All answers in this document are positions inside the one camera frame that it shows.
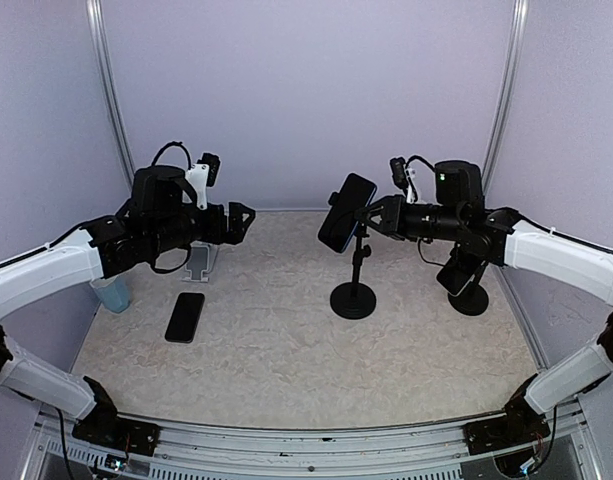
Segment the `black tall phone stand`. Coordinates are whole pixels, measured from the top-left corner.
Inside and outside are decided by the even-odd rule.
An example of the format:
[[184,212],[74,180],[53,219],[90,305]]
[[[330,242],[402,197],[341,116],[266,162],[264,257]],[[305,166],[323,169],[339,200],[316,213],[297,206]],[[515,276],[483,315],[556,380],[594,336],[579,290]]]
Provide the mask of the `black tall phone stand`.
[[330,306],[333,312],[345,319],[361,320],[370,316],[377,305],[374,291],[360,282],[361,268],[365,258],[372,254],[364,239],[368,237],[367,227],[360,220],[356,221],[353,231],[356,239],[352,255],[352,276],[350,282],[338,285],[330,294]]

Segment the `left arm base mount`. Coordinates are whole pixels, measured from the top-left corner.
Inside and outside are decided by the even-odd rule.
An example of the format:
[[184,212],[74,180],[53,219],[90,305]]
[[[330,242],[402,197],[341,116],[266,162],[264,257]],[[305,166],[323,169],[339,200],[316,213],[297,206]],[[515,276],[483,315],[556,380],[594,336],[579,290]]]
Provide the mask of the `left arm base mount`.
[[160,427],[154,423],[132,420],[118,415],[109,394],[99,382],[84,376],[91,388],[94,407],[77,420],[72,436],[91,444],[152,457],[159,440]]

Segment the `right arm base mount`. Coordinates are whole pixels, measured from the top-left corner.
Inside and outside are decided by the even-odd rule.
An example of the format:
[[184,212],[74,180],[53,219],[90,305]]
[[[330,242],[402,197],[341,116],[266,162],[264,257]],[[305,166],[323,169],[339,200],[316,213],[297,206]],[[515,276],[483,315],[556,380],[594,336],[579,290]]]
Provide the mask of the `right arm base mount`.
[[525,380],[503,407],[500,417],[469,422],[463,431],[470,455],[502,450],[533,442],[551,434],[544,413],[537,413],[525,400],[534,374]]

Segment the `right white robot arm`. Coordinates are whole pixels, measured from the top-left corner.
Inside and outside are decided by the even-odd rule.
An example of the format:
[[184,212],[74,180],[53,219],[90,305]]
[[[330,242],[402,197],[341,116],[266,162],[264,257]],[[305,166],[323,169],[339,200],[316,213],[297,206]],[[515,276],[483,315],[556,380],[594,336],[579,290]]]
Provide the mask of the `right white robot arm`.
[[609,306],[604,329],[574,353],[525,382],[508,401],[497,433],[521,442],[536,415],[587,392],[613,374],[613,248],[547,228],[510,207],[488,208],[479,166],[436,163],[435,200],[413,193],[384,196],[355,213],[357,220],[395,240],[452,243],[436,279],[454,309],[477,315],[487,307],[480,278],[489,266],[528,272],[584,292]]

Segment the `blue phone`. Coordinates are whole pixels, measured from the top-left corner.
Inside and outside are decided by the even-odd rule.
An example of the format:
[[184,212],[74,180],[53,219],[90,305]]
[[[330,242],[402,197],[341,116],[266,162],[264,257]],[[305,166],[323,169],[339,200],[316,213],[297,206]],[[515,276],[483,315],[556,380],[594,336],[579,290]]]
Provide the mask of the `blue phone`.
[[375,183],[350,173],[340,190],[329,198],[331,208],[320,227],[318,240],[335,253],[343,253],[357,228],[355,212],[368,206],[376,191]]

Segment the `black phone red case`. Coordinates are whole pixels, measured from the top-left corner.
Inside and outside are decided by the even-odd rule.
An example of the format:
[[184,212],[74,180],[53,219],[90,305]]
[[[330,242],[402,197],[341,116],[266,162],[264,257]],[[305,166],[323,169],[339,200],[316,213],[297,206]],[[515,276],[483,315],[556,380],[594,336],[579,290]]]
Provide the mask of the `black phone red case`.
[[164,339],[171,343],[191,343],[195,337],[204,303],[203,293],[180,293],[176,299]]

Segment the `silver folding phone stand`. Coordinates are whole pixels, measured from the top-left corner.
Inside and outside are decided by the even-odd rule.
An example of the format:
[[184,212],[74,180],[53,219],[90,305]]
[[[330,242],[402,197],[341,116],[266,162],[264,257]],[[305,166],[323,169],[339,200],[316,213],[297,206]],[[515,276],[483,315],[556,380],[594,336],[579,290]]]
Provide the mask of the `silver folding phone stand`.
[[207,283],[214,269],[219,247],[205,242],[191,244],[191,256],[184,265],[182,280],[191,283]]

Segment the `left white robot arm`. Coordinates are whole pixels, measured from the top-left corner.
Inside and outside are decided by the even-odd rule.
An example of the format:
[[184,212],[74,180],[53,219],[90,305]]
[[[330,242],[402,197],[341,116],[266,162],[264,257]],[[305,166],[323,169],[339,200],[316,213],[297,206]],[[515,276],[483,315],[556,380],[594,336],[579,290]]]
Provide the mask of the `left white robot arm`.
[[205,198],[208,168],[154,165],[136,171],[130,198],[114,215],[82,222],[57,240],[0,263],[0,386],[67,413],[107,445],[126,424],[104,388],[40,359],[8,336],[11,313],[57,292],[109,280],[137,265],[161,273],[157,260],[193,243],[237,245],[255,219],[253,209]]

